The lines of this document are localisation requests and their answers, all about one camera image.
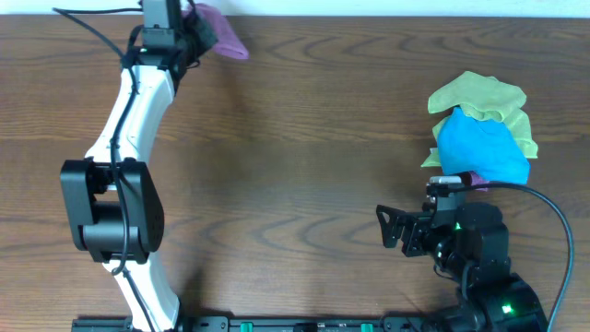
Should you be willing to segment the purple microfiber cloth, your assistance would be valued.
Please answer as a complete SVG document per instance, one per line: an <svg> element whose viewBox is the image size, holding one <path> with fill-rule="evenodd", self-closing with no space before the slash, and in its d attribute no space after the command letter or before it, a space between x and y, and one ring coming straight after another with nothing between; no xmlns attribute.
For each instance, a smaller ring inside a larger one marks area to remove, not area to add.
<svg viewBox="0 0 590 332"><path fill-rule="evenodd" d="M182 11L183 17L187 18L192 10L203 18L215 33L217 42L212 46L214 53L236 60L247 60L250 57L249 51L228 19L217 8L204 3L187 5Z"/></svg>

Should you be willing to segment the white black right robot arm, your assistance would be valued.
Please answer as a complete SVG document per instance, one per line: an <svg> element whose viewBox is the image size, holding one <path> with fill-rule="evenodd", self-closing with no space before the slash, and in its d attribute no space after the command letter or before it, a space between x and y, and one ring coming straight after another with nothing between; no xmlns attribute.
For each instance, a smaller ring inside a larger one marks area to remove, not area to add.
<svg viewBox="0 0 590 332"><path fill-rule="evenodd" d="M379 205L383 246L429 255L457 283L455 307L429 314L422 331L543 332L549 328L533 289L511 271L509 232L487 203L410 213Z"/></svg>

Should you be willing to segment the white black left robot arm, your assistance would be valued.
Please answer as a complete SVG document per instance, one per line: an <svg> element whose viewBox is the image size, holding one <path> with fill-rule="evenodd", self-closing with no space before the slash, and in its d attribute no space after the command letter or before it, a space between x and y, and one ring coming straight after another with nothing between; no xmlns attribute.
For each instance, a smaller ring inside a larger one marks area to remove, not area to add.
<svg viewBox="0 0 590 332"><path fill-rule="evenodd" d="M148 163L163 115L186 72L217 37L195 6L143 1L120 58L121 86L100 136L60 181L76 248L114 276L132 312L122 321L76 320L73 330L188 331L158 250L164 210Z"/></svg>

